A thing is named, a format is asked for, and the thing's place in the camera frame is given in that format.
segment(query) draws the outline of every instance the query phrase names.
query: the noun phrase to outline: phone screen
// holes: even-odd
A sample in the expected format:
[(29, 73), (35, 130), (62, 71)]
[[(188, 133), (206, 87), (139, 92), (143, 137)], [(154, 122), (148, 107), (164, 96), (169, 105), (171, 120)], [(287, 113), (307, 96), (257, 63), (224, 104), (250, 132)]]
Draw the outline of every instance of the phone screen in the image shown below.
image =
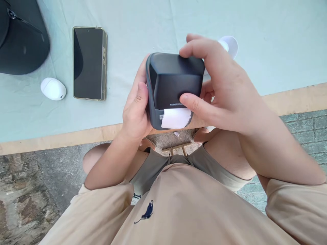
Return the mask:
[(74, 97), (101, 100), (103, 30), (74, 28)]

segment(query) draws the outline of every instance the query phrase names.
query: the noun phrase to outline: hand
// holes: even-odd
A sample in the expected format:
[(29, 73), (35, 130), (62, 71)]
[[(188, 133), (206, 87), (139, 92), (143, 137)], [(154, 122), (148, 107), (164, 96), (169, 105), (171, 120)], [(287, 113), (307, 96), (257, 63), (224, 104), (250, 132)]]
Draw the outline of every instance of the hand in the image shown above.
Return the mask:
[(141, 63), (136, 73), (132, 89), (127, 97), (123, 110), (123, 127), (121, 130), (121, 133), (125, 134), (130, 140), (140, 142), (153, 129), (145, 111), (149, 98), (145, 73), (147, 58), (148, 55)]
[(251, 134), (260, 117), (271, 111), (246, 72), (217, 41), (194, 34), (188, 34), (186, 41), (180, 56), (204, 59), (211, 80), (203, 84), (200, 98), (185, 93), (180, 102), (212, 126)]

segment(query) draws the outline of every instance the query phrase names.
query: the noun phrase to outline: wooden table edge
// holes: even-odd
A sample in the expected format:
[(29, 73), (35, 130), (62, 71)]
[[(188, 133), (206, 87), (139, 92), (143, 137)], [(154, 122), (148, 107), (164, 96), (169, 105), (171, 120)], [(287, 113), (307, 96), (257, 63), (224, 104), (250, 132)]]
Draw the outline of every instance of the wooden table edge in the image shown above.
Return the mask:
[[(263, 96), (263, 99), (267, 105), (280, 116), (293, 113), (324, 110), (327, 109), (327, 83), (266, 95)], [(193, 129), (205, 126), (209, 125), (194, 115), (192, 122), (184, 129)], [(0, 143), (0, 156), (109, 141), (115, 138), (121, 128), (122, 124), (114, 124), (71, 133), (50, 135), (21, 141), (4, 142)], [(150, 132), (150, 134), (172, 131), (178, 130), (172, 129), (157, 131), (154, 129)]]

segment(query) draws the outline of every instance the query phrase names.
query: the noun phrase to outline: beige shorts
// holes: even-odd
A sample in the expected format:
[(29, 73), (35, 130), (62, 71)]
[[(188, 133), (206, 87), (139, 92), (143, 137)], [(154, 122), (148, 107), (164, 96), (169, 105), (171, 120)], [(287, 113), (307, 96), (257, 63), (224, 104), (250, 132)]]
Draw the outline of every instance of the beige shorts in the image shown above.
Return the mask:
[(134, 185), (135, 195), (142, 196), (148, 192), (162, 169), (173, 163), (191, 165), (210, 175), (234, 192), (251, 181), (240, 179), (228, 172), (207, 153), (203, 145), (187, 157), (181, 155), (164, 157), (151, 149), (142, 167), (130, 181)]

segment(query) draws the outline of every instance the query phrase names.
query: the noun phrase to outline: phone case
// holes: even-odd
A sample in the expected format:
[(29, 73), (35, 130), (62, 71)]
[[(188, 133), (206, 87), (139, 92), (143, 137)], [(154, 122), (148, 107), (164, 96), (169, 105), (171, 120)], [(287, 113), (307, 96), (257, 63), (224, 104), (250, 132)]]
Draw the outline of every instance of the phone case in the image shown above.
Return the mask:
[[(106, 75), (107, 75), (107, 42), (108, 42), (108, 36), (103, 28), (101, 27), (73, 27), (73, 37), (74, 37), (74, 30), (75, 28), (87, 28), (87, 29), (101, 29), (103, 32), (102, 35), (102, 75), (101, 75), (101, 81), (102, 81), (102, 93), (101, 93), (101, 99), (89, 99), (89, 98), (78, 98), (75, 97), (74, 94), (74, 75), (73, 75), (73, 96), (76, 99), (86, 99), (86, 100), (97, 100), (97, 101), (103, 101), (106, 99)], [(73, 57), (74, 57), (74, 38), (73, 38)]]

